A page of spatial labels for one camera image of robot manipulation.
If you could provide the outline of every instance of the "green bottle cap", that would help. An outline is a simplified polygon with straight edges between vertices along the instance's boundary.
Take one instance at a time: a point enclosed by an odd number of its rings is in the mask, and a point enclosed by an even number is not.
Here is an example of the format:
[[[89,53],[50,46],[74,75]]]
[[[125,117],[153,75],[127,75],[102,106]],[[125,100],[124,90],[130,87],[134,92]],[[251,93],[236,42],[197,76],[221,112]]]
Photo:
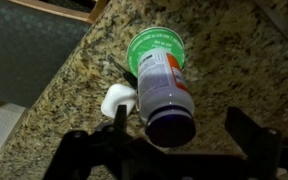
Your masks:
[[[131,72],[137,77],[138,61],[147,51],[164,48],[172,53],[181,68],[184,67],[184,43],[174,31],[164,27],[148,28],[136,35],[127,49],[127,61]]]

